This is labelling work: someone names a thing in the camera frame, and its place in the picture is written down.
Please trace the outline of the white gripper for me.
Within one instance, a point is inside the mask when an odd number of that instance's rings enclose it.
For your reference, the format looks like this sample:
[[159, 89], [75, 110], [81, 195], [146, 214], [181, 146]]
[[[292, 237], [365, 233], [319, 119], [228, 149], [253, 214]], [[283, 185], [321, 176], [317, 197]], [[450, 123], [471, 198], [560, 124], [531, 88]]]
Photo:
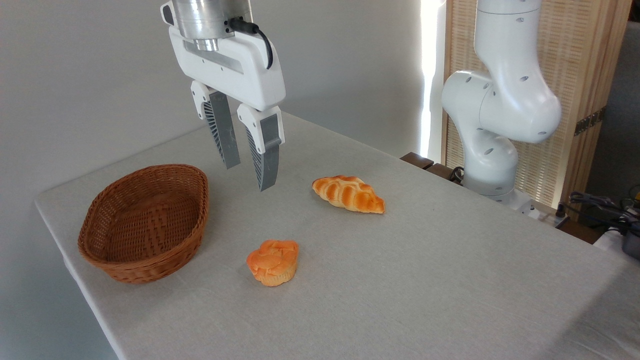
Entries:
[[218, 39], [217, 51], [203, 51], [183, 38], [177, 27], [168, 30], [180, 68], [193, 79], [190, 91], [198, 116], [206, 121], [226, 168], [241, 162], [227, 99], [230, 96], [244, 103], [237, 114], [246, 128], [259, 189], [274, 186], [279, 148], [285, 142], [278, 105], [286, 96], [276, 50], [272, 50], [272, 66], [267, 68], [266, 44], [259, 35], [235, 32]]

